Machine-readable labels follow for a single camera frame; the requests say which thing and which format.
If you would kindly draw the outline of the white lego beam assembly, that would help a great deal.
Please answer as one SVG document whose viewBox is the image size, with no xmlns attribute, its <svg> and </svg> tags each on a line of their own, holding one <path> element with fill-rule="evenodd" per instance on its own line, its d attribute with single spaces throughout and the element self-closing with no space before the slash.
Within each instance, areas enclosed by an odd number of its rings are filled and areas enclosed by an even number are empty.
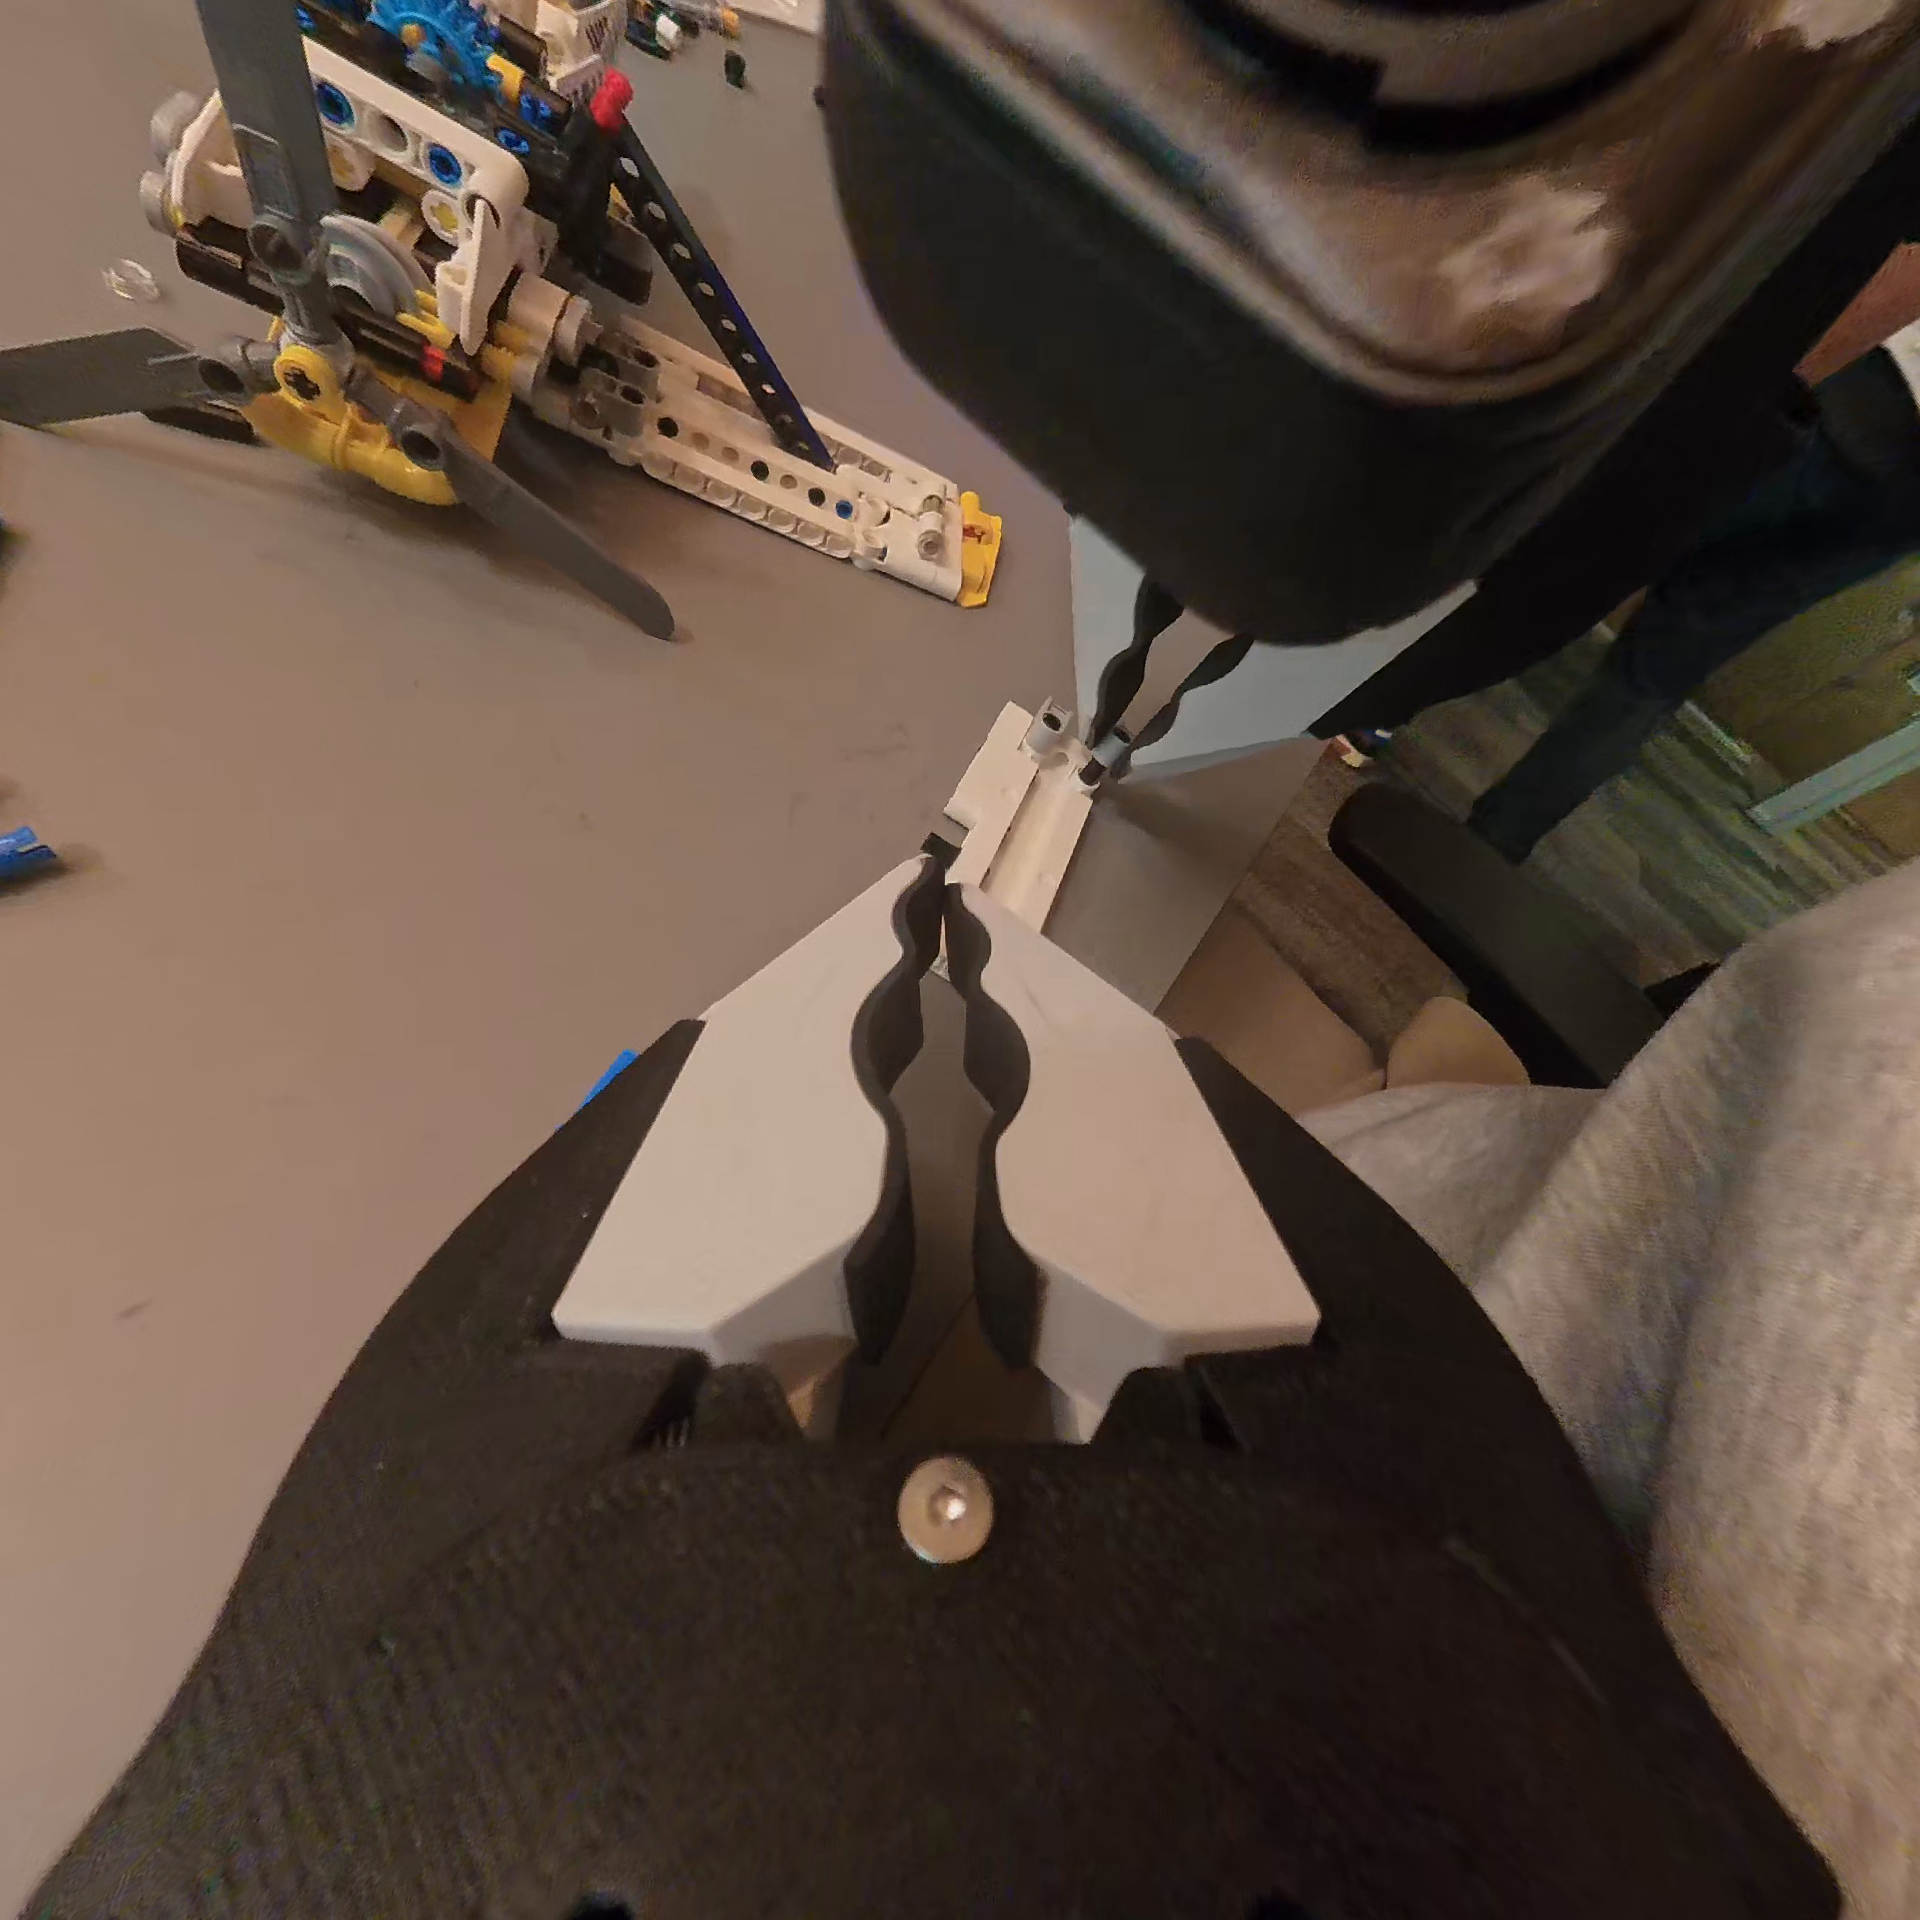
<svg viewBox="0 0 1920 1920">
<path fill-rule="evenodd" d="M 1072 711 L 1002 705 L 945 806 L 957 845 L 949 881 L 978 889 L 1042 933 L 1102 776 Z"/>
</svg>

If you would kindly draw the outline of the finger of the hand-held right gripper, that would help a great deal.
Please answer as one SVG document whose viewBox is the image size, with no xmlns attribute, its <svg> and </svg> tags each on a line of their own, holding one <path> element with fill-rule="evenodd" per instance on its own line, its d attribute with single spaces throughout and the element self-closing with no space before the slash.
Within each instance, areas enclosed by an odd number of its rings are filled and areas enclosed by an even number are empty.
<svg viewBox="0 0 1920 1920">
<path fill-rule="evenodd" d="M 1123 730 L 1158 639 L 1187 613 L 1088 518 L 1071 518 L 1075 715 L 1088 746 Z"/>
<path fill-rule="evenodd" d="M 1136 743 L 1125 774 L 1202 773 L 1307 736 L 1312 722 L 1464 605 L 1437 598 L 1383 629 L 1325 643 L 1255 639 L 1223 675 L 1183 689 L 1168 728 Z"/>
</svg>

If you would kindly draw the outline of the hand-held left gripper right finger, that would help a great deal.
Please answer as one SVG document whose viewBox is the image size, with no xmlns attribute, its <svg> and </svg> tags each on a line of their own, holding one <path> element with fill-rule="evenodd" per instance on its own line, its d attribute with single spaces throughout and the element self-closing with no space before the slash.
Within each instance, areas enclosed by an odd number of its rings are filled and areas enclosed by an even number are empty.
<svg viewBox="0 0 1920 1920">
<path fill-rule="evenodd" d="M 990 1110 L 973 1262 L 990 1347 L 1087 1443 L 1120 1386 L 1312 1344 L 1321 1312 L 1161 1019 L 973 885 L 945 889 Z"/>
</svg>

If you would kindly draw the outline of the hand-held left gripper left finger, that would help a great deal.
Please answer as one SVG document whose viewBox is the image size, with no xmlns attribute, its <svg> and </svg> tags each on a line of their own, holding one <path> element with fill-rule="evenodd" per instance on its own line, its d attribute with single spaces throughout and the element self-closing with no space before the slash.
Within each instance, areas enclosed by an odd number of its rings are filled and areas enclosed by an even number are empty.
<svg viewBox="0 0 1920 1920">
<path fill-rule="evenodd" d="M 717 1000 L 553 1310 L 718 1363 L 880 1359 L 918 1262 L 906 1121 L 945 865 L 913 854 Z"/>
</svg>

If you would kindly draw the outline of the lego helicopter model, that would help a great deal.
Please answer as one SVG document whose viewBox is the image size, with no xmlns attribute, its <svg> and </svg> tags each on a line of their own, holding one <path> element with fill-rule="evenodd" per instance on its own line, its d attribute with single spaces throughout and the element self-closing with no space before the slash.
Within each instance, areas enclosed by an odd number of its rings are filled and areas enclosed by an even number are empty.
<svg viewBox="0 0 1920 1920">
<path fill-rule="evenodd" d="M 643 632 L 658 586 L 501 466 L 535 419 L 855 568 L 990 598 L 1002 518 L 811 413 L 632 121 L 618 54 L 547 85 L 534 3 L 197 3 L 216 86 L 152 121 L 142 205 L 273 319 L 5 349 L 5 423 L 145 415 L 462 510 Z"/>
</svg>

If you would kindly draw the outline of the person's grey clothing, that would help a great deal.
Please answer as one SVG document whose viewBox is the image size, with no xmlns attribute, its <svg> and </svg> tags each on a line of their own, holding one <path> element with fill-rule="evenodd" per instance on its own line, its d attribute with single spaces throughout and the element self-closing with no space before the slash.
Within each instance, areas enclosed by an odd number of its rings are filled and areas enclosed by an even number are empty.
<svg viewBox="0 0 1920 1920">
<path fill-rule="evenodd" d="M 1735 950 L 1606 1090 L 1304 1125 L 1544 1389 L 1842 1915 L 1918 1915 L 1917 863 Z"/>
</svg>

